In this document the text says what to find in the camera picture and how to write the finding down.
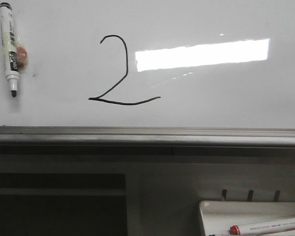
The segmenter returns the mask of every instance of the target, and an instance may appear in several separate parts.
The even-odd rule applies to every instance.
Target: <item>marker cap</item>
[[[2,3],[0,3],[0,7],[2,7],[2,6],[6,6],[7,8],[11,9],[11,5],[8,4],[7,2],[2,2]]]
[[[239,230],[239,228],[238,228],[237,225],[233,225],[233,226],[231,226],[231,228],[230,228],[230,232],[231,232],[231,234],[233,234],[233,235],[240,235],[240,230]]]

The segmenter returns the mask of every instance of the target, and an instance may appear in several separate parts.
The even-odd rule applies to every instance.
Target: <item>white marker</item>
[[[0,19],[2,30],[3,57],[5,64],[5,76],[10,83],[12,96],[16,96],[18,90],[19,69],[17,65],[17,52],[14,33],[14,22],[10,4],[0,4]]]
[[[295,229],[295,217],[244,225],[233,225],[230,229],[233,235],[263,235]]]

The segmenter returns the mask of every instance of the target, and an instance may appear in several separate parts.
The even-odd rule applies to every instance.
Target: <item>whiteboard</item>
[[[29,64],[13,98],[0,31],[0,126],[295,128],[295,0],[9,3]],[[125,74],[111,34],[129,73],[103,98],[161,98],[89,100]]]

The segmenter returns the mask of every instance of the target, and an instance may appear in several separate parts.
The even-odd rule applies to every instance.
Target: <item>marker tray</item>
[[[232,225],[248,224],[295,216],[295,203],[201,201],[201,236],[229,235]],[[295,230],[269,236],[295,236]]]

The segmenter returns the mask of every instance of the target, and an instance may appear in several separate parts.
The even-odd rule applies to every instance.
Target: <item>whiteboard ledge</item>
[[[295,129],[0,126],[0,145],[295,147]]]

